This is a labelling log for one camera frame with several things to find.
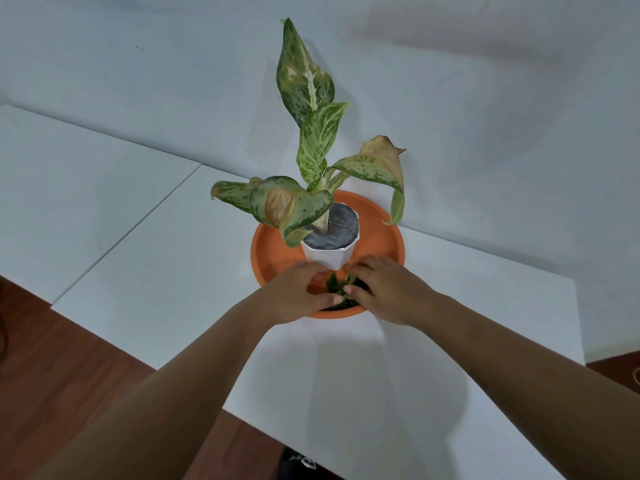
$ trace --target white tabletop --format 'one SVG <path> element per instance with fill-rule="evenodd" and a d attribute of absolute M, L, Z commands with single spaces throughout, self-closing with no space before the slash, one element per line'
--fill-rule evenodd
<path fill-rule="evenodd" d="M 257 223 L 209 199 L 200 167 L 54 309 L 159 368 L 258 287 Z M 434 288 L 583 361 L 571 280 L 401 229 Z M 272 329 L 225 409 L 348 480 L 561 478 L 484 392 L 416 330 L 370 313 Z"/>
<path fill-rule="evenodd" d="M 0 107 L 0 274 L 55 302 L 199 165 Z"/>

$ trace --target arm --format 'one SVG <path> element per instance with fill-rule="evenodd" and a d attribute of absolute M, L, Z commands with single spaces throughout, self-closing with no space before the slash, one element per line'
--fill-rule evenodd
<path fill-rule="evenodd" d="M 377 317 L 428 335 L 562 475 L 637 478 L 640 395 L 432 290 L 388 258 L 352 268 L 345 291 Z"/>
<path fill-rule="evenodd" d="M 295 265 L 231 308 L 32 479 L 181 479 L 262 336 L 340 303 L 338 295 L 307 293 L 322 271 L 317 263 Z"/>

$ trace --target hand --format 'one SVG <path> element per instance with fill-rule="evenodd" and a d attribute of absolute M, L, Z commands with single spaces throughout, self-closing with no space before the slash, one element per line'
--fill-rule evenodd
<path fill-rule="evenodd" d="M 311 294 L 309 282 L 327 272 L 317 262 L 299 262 L 272 279 L 268 284 L 242 300 L 237 306 L 247 306 L 249 313 L 266 315 L 267 325 L 293 322 L 329 306 L 338 305 L 344 297 L 338 294 Z"/>
<path fill-rule="evenodd" d="M 350 273 L 371 288 L 371 293 L 353 285 L 344 291 L 378 318 L 398 325 L 412 325 L 432 309 L 439 293 L 391 258 L 362 258 Z"/>

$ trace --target orange plant tray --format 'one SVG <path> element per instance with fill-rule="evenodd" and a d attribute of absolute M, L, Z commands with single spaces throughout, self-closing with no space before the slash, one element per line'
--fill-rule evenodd
<path fill-rule="evenodd" d="M 360 258 L 373 254 L 379 257 L 390 257 L 399 264 L 404 265 L 404 241 L 400 229 L 396 225 L 387 226 L 389 215 L 378 204 L 368 198 L 351 192 L 338 190 L 335 192 L 334 201 L 347 204 L 358 213 L 360 224 L 360 240 L 356 243 L 349 262 L 336 271 L 338 280 L 343 280 L 350 266 Z M 280 231 L 265 224 L 259 224 L 253 234 L 251 243 L 251 266 L 255 278 L 260 286 L 265 286 L 285 269 L 295 263 L 304 261 L 305 254 L 302 247 L 295 249 L 287 247 L 280 236 Z M 324 278 L 329 277 L 331 271 L 321 280 L 315 280 L 309 284 L 311 293 L 325 293 Z M 345 310 L 332 312 L 316 312 L 309 315 L 313 318 L 336 319 L 345 318 L 362 313 L 362 306 L 354 306 Z"/>

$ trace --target potted plant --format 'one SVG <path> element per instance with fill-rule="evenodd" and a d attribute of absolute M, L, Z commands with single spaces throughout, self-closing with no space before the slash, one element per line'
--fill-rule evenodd
<path fill-rule="evenodd" d="M 302 242 L 308 260 L 340 269 L 360 238 L 360 226 L 356 211 L 334 203 L 334 193 L 348 177 L 389 185 L 394 195 L 390 220 L 385 224 L 396 224 L 404 211 L 399 159 L 404 150 L 396 148 L 388 137 L 376 136 L 364 142 L 357 154 L 327 165 L 326 154 L 348 103 L 333 101 L 331 76 L 311 60 L 290 19 L 284 20 L 276 83 L 285 107 L 300 128 L 296 161 L 307 188 L 292 177 L 254 177 L 249 183 L 217 182 L 211 197 L 279 229 L 290 248 Z"/>

